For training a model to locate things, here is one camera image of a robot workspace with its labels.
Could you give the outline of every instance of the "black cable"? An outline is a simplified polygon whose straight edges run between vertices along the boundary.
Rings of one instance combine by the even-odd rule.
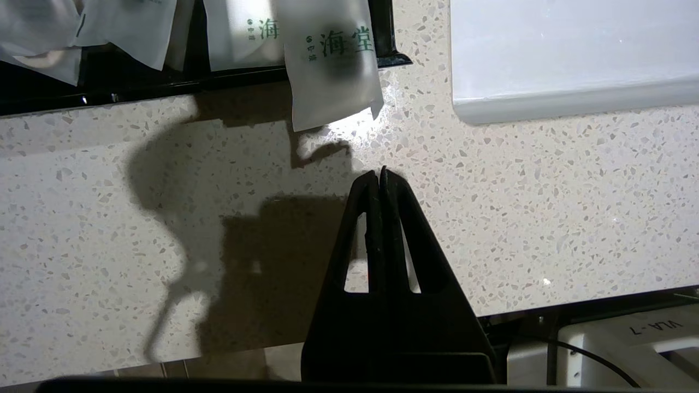
[[[513,335],[515,337],[522,337],[522,338],[528,338],[530,340],[534,341],[540,341],[542,343],[546,344],[553,344],[568,350],[572,350],[575,352],[578,352],[579,354],[583,356],[587,356],[590,359],[594,360],[595,362],[598,362],[599,364],[602,364],[604,367],[607,367],[609,370],[612,370],[615,372],[618,376],[622,377],[631,387],[641,387],[641,385],[638,384],[633,378],[631,378],[630,375],[628,375],[624,370],[620,369],[619,366],[616,364],[610,362],[609,360],[606,360],[605,358],[595,355],[592,352],[588,350],[584,350],[582,348],[578,348],[575,345],[571,345],[569,343],[564,343],[563,341],[558,341],[554,340],[552,338],[545,338],[545,337],[537,337],[537,336],[529,336],[527,334],[515,334]]]

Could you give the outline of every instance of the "terrazzo countertop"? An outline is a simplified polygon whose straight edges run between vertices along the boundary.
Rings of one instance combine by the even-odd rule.
[[[287,84],[0,120],[0,385],[302,341],[381,165],[478,315],[699,283],[698,107],[469,126],[449,4],[394,5],[376,121],[294,134]]]

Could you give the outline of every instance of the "speckled stone surface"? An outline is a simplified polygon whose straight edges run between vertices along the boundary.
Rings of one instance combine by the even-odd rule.
[[[699,283],[697,106],[472,127],[448,2],[394,5],[376,121],[293,134],[286,84],[0,120],[0,385],[302,341],[384,164],[478,315]]]

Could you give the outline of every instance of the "white packet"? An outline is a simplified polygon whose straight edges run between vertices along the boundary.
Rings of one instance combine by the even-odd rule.
[[[278,7],[294,131],[367,107],[376,119],[384,99],[368,2],[294,0],[279,1]]]
[[[78,26],[73,0],[0,0],[0,50],[36,56],[70,46]]]
[[[85,0],[74,45],[111,42],[134,59],[162,70],[177,0]]]
[[[204,0],[211,71],[284,64],[276,3]]]
[[[165,64],[177,71],[185,69],[189,24],[192,22],[193,11],[194,0],[177,0],[172,32],[170,33],[170,44],[165,55]]]
[[[0,60],[42,73],[73,86],[78,85],[82,48],[51,50],[38,56],[12,56],[0,50]]]

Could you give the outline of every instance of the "black tray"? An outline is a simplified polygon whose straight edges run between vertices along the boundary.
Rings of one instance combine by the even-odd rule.
[[[412,64],[396,50],[391,0],[368,2],[379,67]],[[0,76],[0,115],[12,115],[278,82],[287,79],[287,72],[283,66],[211,72],[206,13],[202,0],[197,0],[183,72],[151,69],[114,45],[103,45],[83,48],[77,87],[4,62],[0,62]]]

